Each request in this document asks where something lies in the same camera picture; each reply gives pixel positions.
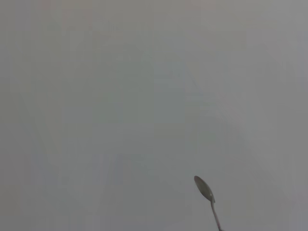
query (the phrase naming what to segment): silver spoon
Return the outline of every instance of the silver spoon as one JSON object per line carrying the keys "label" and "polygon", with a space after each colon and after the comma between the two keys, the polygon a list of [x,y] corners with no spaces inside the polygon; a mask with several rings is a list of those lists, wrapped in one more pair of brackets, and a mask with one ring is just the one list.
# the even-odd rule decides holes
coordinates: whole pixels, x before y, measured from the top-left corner
{"label": "silver spoon", "polygon": [[219,220],[218,220],[218,217],[217,217],[217,214],[215,212],[215,209],[214,209],[214,203],[215,203],[215,199],[214,199],[214,196],[213,196],[213,193],[212,193],[212,190],[210,189],[210,187],[207,185],[207,183],[205,183],[204,180],[202,180],[200,177],[198,176],[194,176],[194,182],[196,183],[199,191],[201,192],[201,194],[211,202],[211,207],[212,207],[212,211],[213,211],[213,214],[214,214],[214,217],[215,217],[215,220],[216,220],[216,224],[217,224],[217,227],[218,227],[218,230],[219,231],[224,231],[221,229],[220,227],[220,223],[219,223]]}

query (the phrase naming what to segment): gray background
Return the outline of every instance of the gray background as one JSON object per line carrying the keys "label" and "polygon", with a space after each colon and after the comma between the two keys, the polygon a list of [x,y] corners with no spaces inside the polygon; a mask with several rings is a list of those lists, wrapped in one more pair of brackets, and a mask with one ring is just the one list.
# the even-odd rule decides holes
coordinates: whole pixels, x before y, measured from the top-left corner
{"label": "gray background", "polygon": [[308,3],[4,0],[0,229],[308,229]]}

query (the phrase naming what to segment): metal spoon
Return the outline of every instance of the metal spoon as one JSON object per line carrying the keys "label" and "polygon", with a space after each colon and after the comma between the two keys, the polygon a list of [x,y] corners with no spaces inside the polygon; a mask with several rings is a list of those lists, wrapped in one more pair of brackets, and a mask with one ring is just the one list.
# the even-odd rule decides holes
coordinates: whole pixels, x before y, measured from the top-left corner
{"label": "metal spoon", "polygon": [[201,194],[211,202],[211,207],[212,207],[212,211],[213,211],[213,214],[214,214],[214,217],[215,217],[215,220],[216,220],[216,224],[217,224],[217,227],[218,227],[218,230],[219,231],[224,231],[221,229],[220,227],[220,223],[219,223],[219,220],[218,220],[218,217],[217,217],[217,214],[215,212],[215,209],[214,209],[214,203],[215,203],[215,199],[214,199],[214,196],[213,196],[213,193],[212,193],[212,190],[210,189],[210,187],[207,185],[207,183],[205,183],[204,180],[202,180],[200,177],[198,176],[194,176],[194,182],[196,183],[199,191],[201,192]]}

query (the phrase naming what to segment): white surface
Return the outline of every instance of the white surface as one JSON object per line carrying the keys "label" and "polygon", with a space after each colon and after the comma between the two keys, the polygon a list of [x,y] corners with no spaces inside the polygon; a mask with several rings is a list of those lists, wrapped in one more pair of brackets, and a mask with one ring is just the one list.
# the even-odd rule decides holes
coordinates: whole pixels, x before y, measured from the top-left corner
{"label": "white surface", "polygon": [[306,231],[306,10],[1,2],[1,230]]}

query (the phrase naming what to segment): spoon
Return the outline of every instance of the spoon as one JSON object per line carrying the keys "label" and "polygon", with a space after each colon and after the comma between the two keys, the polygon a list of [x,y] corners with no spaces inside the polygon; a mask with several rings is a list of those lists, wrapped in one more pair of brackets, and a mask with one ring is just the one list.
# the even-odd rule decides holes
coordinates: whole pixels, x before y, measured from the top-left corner
{"label": "spoon", "polygon": [[215,199],[214,199],[214,196],[213,196],[213,193],[212,193],[212,190],[210,189],[210,187],[207,185],[207,183],[205,183],[204,180],[202,180],[200,177],[198,176],[194,176],[194,182],[196,183],[200,193],[207,199],[211,202],[211,207],[212,207],[212,211],[213,211],[213,214],[214,214],[214,217],[215,217],[215,220],[216,220],[216,224],[217,224],[217,227],[218,227],[218,230],[219,231],[224,231],[221,229],[220,227],[220,223],[219,223],[219,220],[218,220],[218,217],[217,217],[217,214],[215,212],[215,209],[214,209],[214,203],[215,203]]}

